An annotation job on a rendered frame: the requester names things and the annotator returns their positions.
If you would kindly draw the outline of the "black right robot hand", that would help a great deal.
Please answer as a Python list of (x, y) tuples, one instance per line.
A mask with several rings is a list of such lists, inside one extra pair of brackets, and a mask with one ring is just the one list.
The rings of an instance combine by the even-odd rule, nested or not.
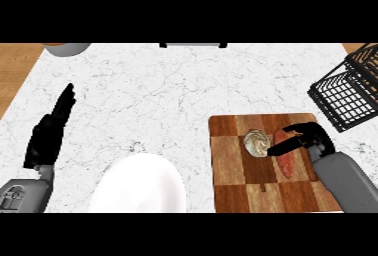
[(282, 156), (299, 147), (308, 149), (316, 146), (320, 150), (319, 157), (324, 157), (335, 153), (335, 147), (327, 133), (316, 122), (292, 124), (280, 129), (283, 134), (293, 132), (295, 135), (276, 143), (267, 149), (268, 156)]

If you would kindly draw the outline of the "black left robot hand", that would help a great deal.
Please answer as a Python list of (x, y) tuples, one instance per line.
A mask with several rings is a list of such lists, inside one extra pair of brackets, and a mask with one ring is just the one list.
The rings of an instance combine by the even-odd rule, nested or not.
[(63, 129), (75, 104), (73, 85), (67, 84), (57, 98), (53, 111), (45, 114), (32, 128), (26, 146), (23, 167), (32, 169), (36, 165), (53, 165), (59, 156)]

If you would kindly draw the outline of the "grey round pot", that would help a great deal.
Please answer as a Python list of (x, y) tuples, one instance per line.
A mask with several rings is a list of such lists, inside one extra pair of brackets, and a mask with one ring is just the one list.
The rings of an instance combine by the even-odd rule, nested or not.
[(42, 44), (48, 53), (57, 57), (70, 57), (79, 54), (90, 46), (88, 43)]

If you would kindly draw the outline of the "dark appliance with pale top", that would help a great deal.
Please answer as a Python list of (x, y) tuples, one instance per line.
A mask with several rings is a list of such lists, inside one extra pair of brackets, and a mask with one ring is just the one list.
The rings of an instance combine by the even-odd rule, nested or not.
[(217, 47), (225, 48), (227, 43), (159, 43), (159, 48), (166, 48), (168, 46), (197, 46), (197, 47)]

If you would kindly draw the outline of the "pale grey oyster shell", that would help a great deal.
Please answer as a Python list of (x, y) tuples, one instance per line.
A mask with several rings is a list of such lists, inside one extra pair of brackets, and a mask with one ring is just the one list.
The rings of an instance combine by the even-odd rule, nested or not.
[(248, 153), (262, 158), (267, 156), (267, 149), (270, 148), (270, 139), (261, 130), (252, 129), (248, 131), (243, 137), (243, 146)]

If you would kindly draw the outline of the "brown checkered wooden cutting board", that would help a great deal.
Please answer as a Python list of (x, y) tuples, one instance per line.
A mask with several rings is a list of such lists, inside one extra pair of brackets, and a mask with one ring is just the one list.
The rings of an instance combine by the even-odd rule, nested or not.
[(221, 115), (208, 119), (217, 212), (330, 212), (339, 209), (302, 148), (292, 152), (293, 174), (285, 177), (276, 159), (252, 157), (243, 147), (249, 130), (273, 134), (279, 128), (314, 119), (310, 113)]

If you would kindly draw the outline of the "white oval plate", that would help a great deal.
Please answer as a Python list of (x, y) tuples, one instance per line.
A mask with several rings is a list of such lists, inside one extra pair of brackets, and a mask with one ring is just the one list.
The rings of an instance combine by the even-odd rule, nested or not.
[(97, 184), (88, 211), (91, 213), (184, 212), (184, 183), (171, 162), (152, 153), (138, 153), (119, 160)]

